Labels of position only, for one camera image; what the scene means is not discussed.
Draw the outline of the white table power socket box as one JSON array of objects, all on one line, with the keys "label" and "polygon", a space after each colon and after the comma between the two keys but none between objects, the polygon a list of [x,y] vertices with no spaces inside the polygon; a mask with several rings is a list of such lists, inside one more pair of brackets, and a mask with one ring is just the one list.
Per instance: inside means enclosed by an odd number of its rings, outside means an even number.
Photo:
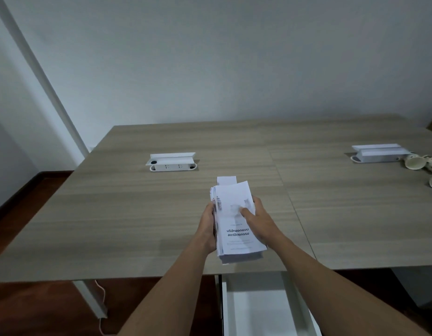
[{"label": "white table power socket box", "polygon": [[146,163],[151,172],[176,172],[197,169],[195,152],[151,154]]},{"label": "white table power socket box", "polygon": [[411,154],[399,144],[357,145],[352,148],[356,153],[350,159],[355,163],[397,162]]}]

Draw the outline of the stack of white paper leaflets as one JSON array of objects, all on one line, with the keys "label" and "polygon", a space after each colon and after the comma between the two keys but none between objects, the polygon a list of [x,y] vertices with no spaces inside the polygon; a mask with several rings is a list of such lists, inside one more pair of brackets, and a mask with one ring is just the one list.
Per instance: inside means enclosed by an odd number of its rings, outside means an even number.
[{"label": "stack of white paper leaflets", "polygon": [[255,214],[247,181],[237,182],[236,176],[217,177],[210,189],[213,202],[216,252],[223,265],[255,261],[263,258],[267,246],[251,231],[241,208]]}]

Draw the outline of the person's left hand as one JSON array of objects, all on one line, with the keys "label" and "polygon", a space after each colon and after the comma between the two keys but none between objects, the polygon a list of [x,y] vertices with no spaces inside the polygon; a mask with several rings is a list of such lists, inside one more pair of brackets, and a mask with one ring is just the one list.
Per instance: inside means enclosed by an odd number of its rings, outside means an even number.
[{"label": "person's left hand", "polygon": [[204,224],[204,211],[193,239],[197,241],[206,255],[213,253],[217,248],[214,224]]}]

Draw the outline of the person's right forearm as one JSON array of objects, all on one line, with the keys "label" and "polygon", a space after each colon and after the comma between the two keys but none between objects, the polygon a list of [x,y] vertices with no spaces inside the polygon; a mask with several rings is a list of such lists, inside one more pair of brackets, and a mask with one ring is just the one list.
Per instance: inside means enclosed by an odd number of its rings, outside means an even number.
[{"label": "person's right forearm", "polygon": [[430,336],[399,311],[322,265],[280,231],[267,245],[283,262],[325,336]]}]

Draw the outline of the person's right hand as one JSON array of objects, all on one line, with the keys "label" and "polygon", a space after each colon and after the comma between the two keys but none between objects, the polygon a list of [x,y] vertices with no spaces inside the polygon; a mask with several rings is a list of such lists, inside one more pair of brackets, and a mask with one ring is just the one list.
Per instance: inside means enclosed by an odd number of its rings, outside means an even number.
[{"label": "person's right hand", "polygon": [[278,243],[284,238],[275,221],[265,210],[259,197],[252,197],[255,215],[258,217],[257,230],[251,230],[254,236],[269,248],[276,250]]}]

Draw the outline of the white open drawer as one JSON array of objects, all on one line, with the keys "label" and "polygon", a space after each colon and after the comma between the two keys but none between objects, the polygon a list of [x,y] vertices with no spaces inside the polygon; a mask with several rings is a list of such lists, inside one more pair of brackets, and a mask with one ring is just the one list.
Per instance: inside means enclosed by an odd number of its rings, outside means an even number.
[{"label": "white open drawer", "polygon": [[322,336],[286,272],[219,275],[223,336]]}]

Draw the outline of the wooden table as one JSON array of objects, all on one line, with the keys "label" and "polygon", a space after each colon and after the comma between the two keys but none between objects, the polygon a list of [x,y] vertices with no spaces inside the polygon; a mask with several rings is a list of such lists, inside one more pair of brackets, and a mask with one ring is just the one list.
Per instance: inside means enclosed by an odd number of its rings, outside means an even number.
[{"label": "wooden table", "polygon": [[[333,270],[432,265],[430,173],[350,159],[389,143],[432,155],[432,132],[396,114],[114,126],[0,254],[0,283],[163,276],[223,175]],[[197,169],[146,166],[185,152]]]}]

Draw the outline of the person's left forearm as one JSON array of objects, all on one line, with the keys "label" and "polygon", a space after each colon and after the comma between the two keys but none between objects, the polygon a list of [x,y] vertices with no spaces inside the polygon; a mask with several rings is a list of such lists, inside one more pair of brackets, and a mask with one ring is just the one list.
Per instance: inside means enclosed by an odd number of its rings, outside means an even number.
[{"label": "person's left forearm", "polygon": [[190,336],[204,265],[214,250],[211,233],[196,233],[117,336]]}]

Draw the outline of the white table leg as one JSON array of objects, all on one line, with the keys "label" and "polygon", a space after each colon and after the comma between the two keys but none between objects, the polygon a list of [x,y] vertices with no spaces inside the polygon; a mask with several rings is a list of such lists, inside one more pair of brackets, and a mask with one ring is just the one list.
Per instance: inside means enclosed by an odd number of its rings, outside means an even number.
[{"label": "white table leg", "polygon": [[96,280],[73,280],[72,283],[97,319],[108,318],[106,292]]}]

